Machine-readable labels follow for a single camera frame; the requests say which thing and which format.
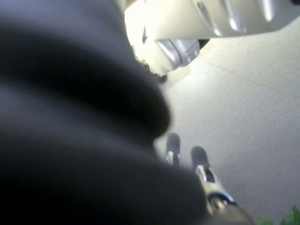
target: black cloth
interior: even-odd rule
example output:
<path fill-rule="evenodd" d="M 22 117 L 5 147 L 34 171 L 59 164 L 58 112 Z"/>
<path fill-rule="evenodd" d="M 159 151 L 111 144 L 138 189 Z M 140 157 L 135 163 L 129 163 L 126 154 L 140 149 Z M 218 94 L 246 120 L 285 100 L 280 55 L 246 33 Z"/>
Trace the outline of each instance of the black cloth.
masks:
<path fill-rule="evenodd" d="M 153 154 L 165 101 L 111 0 L 0 1 L 1 218 L 187 224 L 197 178 Z"/>

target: leaf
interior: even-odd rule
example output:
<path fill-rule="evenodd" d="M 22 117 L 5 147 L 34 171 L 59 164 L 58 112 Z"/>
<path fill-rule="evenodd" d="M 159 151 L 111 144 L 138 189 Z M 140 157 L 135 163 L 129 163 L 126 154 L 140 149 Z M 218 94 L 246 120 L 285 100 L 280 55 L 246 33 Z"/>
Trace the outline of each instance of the leaf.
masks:
<path fill-rule="evenodd" d="M 273 221 L 269 218 L 262 218 L 258 225 L 273 225 Z"/>
<path fill-rule="evenodd" d="M 281 221 L 280 225 L 300 225 L 300 211 L 294 206 L 292 211 Z"/>

